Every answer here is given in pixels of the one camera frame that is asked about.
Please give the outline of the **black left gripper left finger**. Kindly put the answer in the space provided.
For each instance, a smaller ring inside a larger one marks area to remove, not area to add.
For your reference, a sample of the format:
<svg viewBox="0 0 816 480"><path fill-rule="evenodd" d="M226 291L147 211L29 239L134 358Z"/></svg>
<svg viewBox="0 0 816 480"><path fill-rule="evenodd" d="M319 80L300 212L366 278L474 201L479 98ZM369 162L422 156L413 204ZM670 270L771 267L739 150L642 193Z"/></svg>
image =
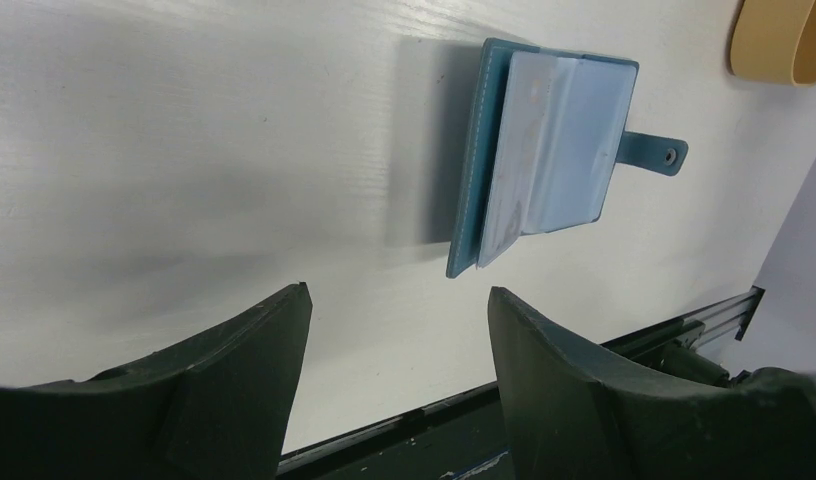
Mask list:
<svg viewBox="0 0 816 480"><path fill-rule="evenodd" d="M0 386L0 479L272 479L312 300L243 313L78 382Z"/></svg>

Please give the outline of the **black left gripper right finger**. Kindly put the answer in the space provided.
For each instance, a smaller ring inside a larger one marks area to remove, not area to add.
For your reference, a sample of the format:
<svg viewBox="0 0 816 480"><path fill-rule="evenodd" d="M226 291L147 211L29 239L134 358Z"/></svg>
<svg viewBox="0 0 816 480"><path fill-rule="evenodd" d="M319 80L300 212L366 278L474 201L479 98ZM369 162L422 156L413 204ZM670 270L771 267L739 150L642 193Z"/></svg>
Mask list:
<svg viewBox="0 0 816 480"><path fill-rule="evenodd" d="M520 479L816 479L816 374L768 367L720 388L644 367L495 287L497 382L534 400Z"/></svg>

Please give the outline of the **blue leather card holder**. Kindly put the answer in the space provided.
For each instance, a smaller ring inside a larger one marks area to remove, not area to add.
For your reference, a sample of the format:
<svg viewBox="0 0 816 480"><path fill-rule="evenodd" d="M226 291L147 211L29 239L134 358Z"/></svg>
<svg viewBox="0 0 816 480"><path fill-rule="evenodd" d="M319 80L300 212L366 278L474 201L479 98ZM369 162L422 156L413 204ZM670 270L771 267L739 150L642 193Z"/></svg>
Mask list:
<svg viewBox="0 0 816 480"><path fill-rule="evenodd" d="M504 92L516 52L551 55L558 73L521 237L596 222L615 167L676 175L685 141L626 127L639 65L626 58L541 48L499 38L481 49L446 274L477 267Z"/></svg>

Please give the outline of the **white credit card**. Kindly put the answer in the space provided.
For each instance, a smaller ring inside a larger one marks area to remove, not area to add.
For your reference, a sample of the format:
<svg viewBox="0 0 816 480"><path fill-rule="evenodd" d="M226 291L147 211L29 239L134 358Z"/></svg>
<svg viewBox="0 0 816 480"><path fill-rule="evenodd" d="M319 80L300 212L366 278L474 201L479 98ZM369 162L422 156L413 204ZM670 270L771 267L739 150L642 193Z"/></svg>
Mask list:
<svg viewBox="0 0 816 480"><path fill-rule="evenodd" d="M551 55L516 52L511 57L477 260L480 268L523 233L557 73L558 59Z"/></svg>

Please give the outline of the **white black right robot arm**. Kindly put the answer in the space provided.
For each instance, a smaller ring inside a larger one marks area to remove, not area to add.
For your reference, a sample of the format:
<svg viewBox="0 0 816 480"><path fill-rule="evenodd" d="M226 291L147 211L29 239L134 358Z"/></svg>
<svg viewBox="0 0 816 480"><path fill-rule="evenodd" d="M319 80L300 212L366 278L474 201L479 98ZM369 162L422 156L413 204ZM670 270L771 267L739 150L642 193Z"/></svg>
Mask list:
<svg viewBox="0 0 816 480"><path fill-rule="evenodd" d="M732 376L719 364L679 342L671 342L664 346L661 360L655 369L674 377L720 388L733 388L751 376L746 370Z"/></svg>

